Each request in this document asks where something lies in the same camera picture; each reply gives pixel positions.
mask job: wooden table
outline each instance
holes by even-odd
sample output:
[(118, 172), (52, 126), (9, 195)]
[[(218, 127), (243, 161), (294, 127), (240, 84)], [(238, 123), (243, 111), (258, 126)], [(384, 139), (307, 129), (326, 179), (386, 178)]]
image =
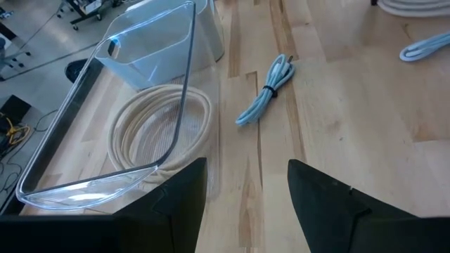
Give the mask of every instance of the wooden table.
[[(291, 158), (412, 214), (450, 214), (450, 50), (398, 57), (450, 19), (398, 18), (365, 0), (216, 4), (221, 167), (197, 252), (308, 252), (288, 191)], [(237, 127), (279, 53), (294, 56), (293, 80), (259, 123)]]

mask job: yellow cable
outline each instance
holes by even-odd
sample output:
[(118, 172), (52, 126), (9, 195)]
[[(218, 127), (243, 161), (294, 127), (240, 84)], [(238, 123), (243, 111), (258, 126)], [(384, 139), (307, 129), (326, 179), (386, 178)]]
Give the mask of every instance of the yellow cable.
[[(6, 118), (6, 121), (9, 123), (9, 131), (8, 133), (6, 133), (6, 136), (9, 137), (9, 144), (10, 145), (15, 145), (20, 143), (21, 141), (25, 140), (28, 136), (28, 134), (30, 133), (30, 127), (29, 126), (22, 126), (19, 128), (15, 128), (13, 123), (11, 122), (11, 120), (9, 118)], [(22, 131), (23, 129), (26, 130), (25, 135), (22, 138), (19, 138), (18, 140), (14, 140), (14, 136), (16, 133)]]

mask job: clear plastic lid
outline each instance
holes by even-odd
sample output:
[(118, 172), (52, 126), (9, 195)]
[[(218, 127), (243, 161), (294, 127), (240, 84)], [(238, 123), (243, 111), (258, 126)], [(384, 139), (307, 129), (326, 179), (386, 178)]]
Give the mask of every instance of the clear plastic lid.
[(133, 19), (117, 17), (87, 60), (20, 177), (20, 201), (115, 212), (217, 157), (219, 79), (195, 3)]

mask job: coiled beige hose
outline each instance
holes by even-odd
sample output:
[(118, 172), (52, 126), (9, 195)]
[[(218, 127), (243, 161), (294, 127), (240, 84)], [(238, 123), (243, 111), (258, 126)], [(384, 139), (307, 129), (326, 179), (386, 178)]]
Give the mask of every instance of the coiled beige hose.
[[(170, 107), (171, 104), (181, 102), (182, 91), (183, 86), (179, 84), (154, 86), (136, 94), (119, 109), (108, 133), (108, 156), (116, 170), (122, 171), (142, 165), (135, 164), (131, 158), (133, 140), (141, 127), (156, 112), (164, 107)], [(214, 114), (213, 104), (206, 93), (193, 87), (187, 88), (185, 106), (188, 106), (187, 102), (198, 103), (203, 108), (204, 116), (197, 136), (189, 142), (183, 152), (179, 155), (171, 155), (170, 159), (164, 161), (155, 173), (144, 180), (145, 182), (160, 184), (201, 155), (200, 152), (205, 147), (211, 130)]]

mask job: coiled blue cable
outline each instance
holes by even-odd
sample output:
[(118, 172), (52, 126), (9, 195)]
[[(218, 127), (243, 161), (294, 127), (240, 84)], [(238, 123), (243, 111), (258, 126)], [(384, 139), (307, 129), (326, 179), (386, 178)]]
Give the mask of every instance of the coiled blue cable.
[[(286, 56), (284, 54), (280, 54), (275, 59), (267, 72), (266, 86), (271, 87), (274, 91), (276, 91), (294, 75), (295, 67), (290, 64), (291, 60), (292, 56), (286, 60)], [(266, 86), (253, 100), (252, 105), (236, 120), (237, 125), (243, 126), (247, 123), (256, 122), (262, 116), (273, 95), (273, 91), (266, 88)]]
[(407, 46), (400, 52), (400, 59), (406, 62), (423, 59), (443, 46), (450, 44), (450, 32)]

